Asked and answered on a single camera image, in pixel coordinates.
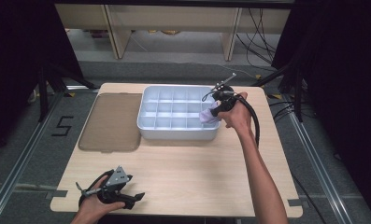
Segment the wrist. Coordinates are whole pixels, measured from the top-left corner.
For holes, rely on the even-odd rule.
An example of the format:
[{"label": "wrist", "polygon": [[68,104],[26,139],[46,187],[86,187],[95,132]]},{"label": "wrist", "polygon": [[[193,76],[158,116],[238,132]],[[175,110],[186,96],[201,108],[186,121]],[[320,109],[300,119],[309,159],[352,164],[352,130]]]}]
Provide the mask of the wrist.
[{"label": "wrist", "polygon": [[99,217],[93,217],[91,214],[82,213],[78,211],[72,220],[71,224],[93,224],[100,219]]}]

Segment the gray carpet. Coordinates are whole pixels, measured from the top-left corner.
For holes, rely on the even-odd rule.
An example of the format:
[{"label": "gray carpet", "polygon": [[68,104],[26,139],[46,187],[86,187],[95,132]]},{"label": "gray carpet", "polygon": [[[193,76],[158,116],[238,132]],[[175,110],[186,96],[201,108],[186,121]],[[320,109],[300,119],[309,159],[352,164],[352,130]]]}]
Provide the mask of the gray carpet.
[{"label": "gray carpet", "polygon": [[[80,66],[87,80],[101,85],[104,82],[144,82],[144,83],[175,83],[175,84],[203,84],[213,85],[232,75],[233,71],[217,65],[175,64],[175,63],[85,63]],[[270,74],[264,70],[250,66],[228,66],[244,73],[236,72],[238,77],[231,81],[231,85],[249,86],[255,82],[255,75],[263,77]],[[78,83],[66,79],[68,85]],[[277,86],[280,78],[265,85],[267,94],[278,93]],[[54,213],[50,211],[50,199],[47,195],[54,189],[64,172],[64,168],[76,144],[81,128],[92,106],[96,93],[76,93],[74,97],[64,97],[55,109],[47,130],[44,132],[37,149],[27,165],[19,181],[19,188],[12,194],[7,207],[0,217],[0,223],[69,223],[74,214]],[[269,99],[276,103],[280,100]],[[274,116],[284,105],[271,106]],[[335,150],[330,144],[318,119],[313,117],[310,105],[303,105],[304,124],[308,134],[319,151],[326,168],[333,178],[339,194],[350,210],[354,223],[371,223],[371,213],[363,198],[354,186],[346,168],[341,161],[334,158]],[[7,137],[7,144],[0,148],[0,183],[2,183],[17,157],[20,155],[28,138],[31,136],[38,119],[38,103],[34,103],[23,112],[23,119],[19,120],[13,132]],[[52,136],[63,133],[63,129],[56,128],[62,116],[71,116],[64,119],[63,125],[71,126],[67,136]],[[311,167],[307,154],[296,134],[288,116],[277,122],[277,128],[288,163],[294,175],[299,179],[307,193],[317,205],[327,223],[337,223],[331,205],[328,203],[314,170]],[[291,223],[322,223],[316,209],[307,202],[305,193],[295,185],[304,202],[304,214],[300,218],[290,219]],[[255,223],[255,218],[242,218],[242,223]]]}]

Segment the human arm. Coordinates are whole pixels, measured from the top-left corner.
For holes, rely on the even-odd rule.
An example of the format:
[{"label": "human arm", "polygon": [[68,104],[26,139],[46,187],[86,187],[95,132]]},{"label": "human arm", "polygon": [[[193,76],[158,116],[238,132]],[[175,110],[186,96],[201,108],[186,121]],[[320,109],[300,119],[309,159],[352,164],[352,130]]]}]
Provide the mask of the human arm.
[{"label": "human arm", "polygon": [[[93,189],[98,188],[98,186],[103,183],[107,178],[104,176],[101,178],[93,187]],[[105,214],[123,208],[125,203],[101,203],[97,195],[91,195],[85,198],[80,205],[80,208],[72,220],[71,224],[93,224],[96,223]]]},{"label": "human arm", "polygon": [[[247,99],[245,92],[241,92],[240,95]],[[257,148],[254,133],[250,127],[249,110],[237,101],[232,110],[220,112],[218,116],[225,120],[226,128],[235,129],[240,140],[246,162],[252,203],[259,223],[288,223],[284,204],[276,184]]]}]

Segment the forearm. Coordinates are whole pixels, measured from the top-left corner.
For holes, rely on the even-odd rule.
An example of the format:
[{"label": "forearm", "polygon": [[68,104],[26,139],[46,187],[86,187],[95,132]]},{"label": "forearm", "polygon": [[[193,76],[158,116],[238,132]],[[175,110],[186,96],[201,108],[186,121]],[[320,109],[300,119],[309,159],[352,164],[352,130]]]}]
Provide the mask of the forearm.
[{"label": "forearm", "polygon": [[255,215],[259,223],[287,223],[284,204],[256,146],[251,130],[237,131],[243,147]]}]

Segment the black cable on floor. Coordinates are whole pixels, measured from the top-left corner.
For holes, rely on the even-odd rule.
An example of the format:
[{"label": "black cable on floor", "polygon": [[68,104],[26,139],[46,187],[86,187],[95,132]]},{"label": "black cable on floor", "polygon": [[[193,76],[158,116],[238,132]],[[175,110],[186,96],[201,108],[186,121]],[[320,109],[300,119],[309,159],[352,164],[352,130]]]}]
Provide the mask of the black cable on floor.
[{"label": "black cable on floor", "polygon": [[[273,120],[275,121],[275,123],[277,121],[279,121],[280,119],[284,118],[285,116],[291,114],[293,112],[293,109],[287,111],[284,115],[282,115],[279,119],[276,120],[276,117],[279,116],[284,110],[290,108],[291,106],[293,106],[293,102],[279,102],[279,103],[274,103],[272,105],[279,105],[279,104],[290,104],[286,107],[284,107],[283,109],[279,110],[278,113],[276,113],[276,115],[273,117]],[[319,208],[317,207],[316,204],[314,204],[313,200],[310,198],[310,196],[308,195],[306,189],[304,188],[304,186],[301,184],[301,182],[299,181],[299,179],[293,174],[293,172],[290,170],[290,173],[291,173],[291,176],[293,177],[293,179],[295,180],[295,182],[298,184],[298,186],[302,189],[302,191],[305,193],[305,195],[307,196],[307,199],[310,201],[310,203],[312,204],[312,206],[314,207],[314,209],[316,210],[317,214],[319,215],[322,223],[326,224],[327,222],[325,221],[324,217],[322,216]]]},{"label": "black cable on floor", "polygon": [[313,205],[314,209],[316,210],[317,214],[319,215],[322,223],[326,224],[327,222],[325,221],[324,217],[322,216],[319,208],[317,207],[316,204],[314,204],[313,200],[311,200],[310,196],[308,195],[307,191],[305,190],[304,186],[301,184],[301,182],[296,178],[296,176],[293,174],[293,172],[290,170],[291,176],[295,180],[295,182],[298,184],[298,186],[302,189],[302,191],[305,193],[307,196],[307,199],[310,201],[310,203]]}]

